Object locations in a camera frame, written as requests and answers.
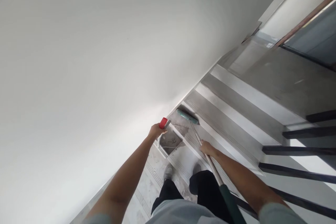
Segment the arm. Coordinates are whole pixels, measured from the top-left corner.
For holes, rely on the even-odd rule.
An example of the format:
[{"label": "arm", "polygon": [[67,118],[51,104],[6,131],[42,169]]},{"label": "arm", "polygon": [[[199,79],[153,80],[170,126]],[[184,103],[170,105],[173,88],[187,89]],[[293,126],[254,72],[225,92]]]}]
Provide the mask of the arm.
[{"label": "arm", "polygon": [[151,127],[148,136],[120,167],[86,218],[101,213],[109,215],[113,224],[122,223],[126,208],[139,183],[149,150],[155,139],[166,132],[167,130],[159,128],[159,124]]},{"label": "arm", "polygon": [[232,183],[236,186],[238,191],[242,194],[254,211],[256,211],[256,213],[259,213],[261,208],[270,202],[280,203],[288,207],[281,197],[273,192],[253,172],[215,149],[207,141],[202,140],[200,150],[204,154],[212,156],[217,160],[225,173],[231,179]]}]

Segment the white paint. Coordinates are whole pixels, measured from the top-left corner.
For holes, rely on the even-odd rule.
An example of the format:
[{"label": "white paint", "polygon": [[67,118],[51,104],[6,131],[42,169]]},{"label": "white paint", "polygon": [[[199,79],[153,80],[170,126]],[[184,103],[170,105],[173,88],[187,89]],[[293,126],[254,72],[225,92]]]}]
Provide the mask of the white paint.
[{"label": "white paint", "polygon": [[0,216],[69,223],[272,0],[0,0]]},{"label": "white paint", "polygon": [[280,40],[324,0],[285,0],[260,32]]}]

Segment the staircase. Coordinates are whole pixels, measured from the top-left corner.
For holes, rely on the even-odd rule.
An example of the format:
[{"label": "staircase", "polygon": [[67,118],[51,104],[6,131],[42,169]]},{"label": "staircase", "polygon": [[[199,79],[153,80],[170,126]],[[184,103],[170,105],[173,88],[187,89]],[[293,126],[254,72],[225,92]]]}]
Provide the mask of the staircase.
[{"label": "staircase", "polygon": [[[308,86],[302,84],[312,78],[304,78],[295,84],[291,78],[300,78],[299,75],[306,72],[298,72],[296,76],[295,67],[290,62],[282,64],[285,69],[277,69],[276,61],[293,59],[295,62],[303,60],[309,71],[322,71],[321,66],[298,57],[282,48],[270,48],[268,42],[258,37],[251,37],[223,56],[179,108],[194,113],[198,118],[199,125],[195,128],[202,139],[249,168],[307,223],[335,223],[336,171],[333,158],[336,155],[336,127],[333,122],[336,116],[332,109],[336,109],[336,99],[330,102],[330,97],[321,95],[321,91],[316,94],[317,98],[312,96],[309,83],[305,83]],[[333,78],[331,82],[334,84],[329,88],[335,89],[336,74],[330,71],[327,75]],[[306,106],[310,101],[302,97],[308,93],[309,99],[318,99],[318,105]],[[319,113],[308,115],[307,111]],[[170,127],[183,141],[169,155],[162,147],[160,151],[188,183],[196,162],[203,169],[210,167],[199,150],[200,145],[189,122],[175,111],[169,119],[172,121]],[[321,121],[330,123],[323,127],[319,124]],[[308,146],[307,143],[316,143],[319,139],[321,145]],[[247,223],[257,223],[257,214],[220,165],[216,161],[214,164],[236,196]]]}]

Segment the black pants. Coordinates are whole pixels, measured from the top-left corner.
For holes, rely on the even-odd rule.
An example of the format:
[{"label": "black pants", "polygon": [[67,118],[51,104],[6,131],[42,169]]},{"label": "black pants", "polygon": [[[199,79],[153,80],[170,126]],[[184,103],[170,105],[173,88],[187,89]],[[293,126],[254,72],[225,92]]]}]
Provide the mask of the black pants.
[{"label": "black pants", "polygon": [[[189,180],[189,190],[197,196],[197,204],[205,206],[215,216],[233,224],[231,215],[219,191],[219,186],[212,172],[205,170],[194,174]],[[166,180],[160,195],[154,201],[152,213],[164,200],[183,199],[182,195],[171,180]]]}]

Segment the concrete floor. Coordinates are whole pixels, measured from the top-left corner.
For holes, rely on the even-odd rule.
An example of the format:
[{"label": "concrete floor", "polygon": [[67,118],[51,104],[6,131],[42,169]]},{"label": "concrete floor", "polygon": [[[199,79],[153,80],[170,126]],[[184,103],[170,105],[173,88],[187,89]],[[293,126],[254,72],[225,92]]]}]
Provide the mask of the concrete floor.
[{"label": "concrete floor", "polygon": [[[168,163],[169,160],[165,159],[155,146],[152,146],[138,187],[126,210],[123,223],[143,224],[150,219],[152,205],[159,196],[163,185],[163,173]],[[197,196],[189,192],[188,185],[176,172],[173,174],[173,181],[184,199],[197,202]],[[103,194],[109,182],[103,186],[70,224],[79,224],[83,221],[87,213]]]}]

